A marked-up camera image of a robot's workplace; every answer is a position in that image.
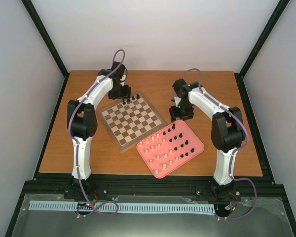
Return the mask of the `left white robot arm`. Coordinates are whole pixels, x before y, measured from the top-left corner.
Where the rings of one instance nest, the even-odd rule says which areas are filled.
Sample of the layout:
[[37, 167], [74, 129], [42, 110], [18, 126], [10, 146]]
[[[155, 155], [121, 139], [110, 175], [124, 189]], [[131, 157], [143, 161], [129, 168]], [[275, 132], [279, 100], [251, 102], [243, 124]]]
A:
[[108, 95], [109, 99], [129, 100], [131, 87], [125, 84], [127, 69], [114, 61], [110, 69], [102, 69], [91, 87], [77, 100], [67, 105], [67, 129], [74, 147], [75, 179], [87, 180], [91, 175], [90, 150], [92, 138], [98, 127], [96, 108]]

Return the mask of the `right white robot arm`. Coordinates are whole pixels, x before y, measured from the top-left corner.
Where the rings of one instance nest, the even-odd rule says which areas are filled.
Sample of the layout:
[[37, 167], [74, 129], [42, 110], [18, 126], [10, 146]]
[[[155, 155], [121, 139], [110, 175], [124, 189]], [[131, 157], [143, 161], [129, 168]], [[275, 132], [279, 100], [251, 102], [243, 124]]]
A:
[[178, 79], [172, 88], [175, 105], [169, 109], [171, 121], [192, 119], [194, 106], [208, 116], [212, 122], [211, 141], [217, 149], [214, 180], [220, 186], [231, 183], [236, 155], [245, 147], [242, 142], [248, 137], [241, 110], [219, 102], [198, 82], [188, 84]]

